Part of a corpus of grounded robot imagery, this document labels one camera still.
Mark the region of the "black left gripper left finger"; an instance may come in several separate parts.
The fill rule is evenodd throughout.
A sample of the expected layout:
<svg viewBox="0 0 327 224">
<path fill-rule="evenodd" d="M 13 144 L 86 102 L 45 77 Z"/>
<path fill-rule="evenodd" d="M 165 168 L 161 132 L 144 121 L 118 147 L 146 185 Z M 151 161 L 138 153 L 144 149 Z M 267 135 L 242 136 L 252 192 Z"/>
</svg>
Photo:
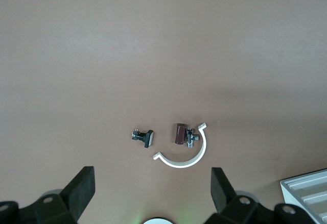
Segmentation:
<svg viewBox="0 0 327 224">
<path fill-rule="evenodd" d="M 1 202 L 1 223 L 77 223 L 94 194 L 95 169 L 85 166 L 63 189 L 48 191 L 24 208 Z"/>
</svg>

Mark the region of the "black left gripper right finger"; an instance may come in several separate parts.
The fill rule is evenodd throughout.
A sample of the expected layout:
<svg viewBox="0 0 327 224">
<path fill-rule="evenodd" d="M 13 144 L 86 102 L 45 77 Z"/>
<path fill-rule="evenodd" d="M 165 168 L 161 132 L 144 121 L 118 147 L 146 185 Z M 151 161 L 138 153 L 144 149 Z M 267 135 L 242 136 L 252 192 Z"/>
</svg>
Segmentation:
<svg viewBox="0 0 327 224">
<path fill-rule="evenodd" d="M 273 210 L 253 198 L 239 195 L 220 167 L 211 170 L 211 196 L 217 212 L 206 223 L 314 223 L 299 206 L 277 204 Z"/>
</svg>

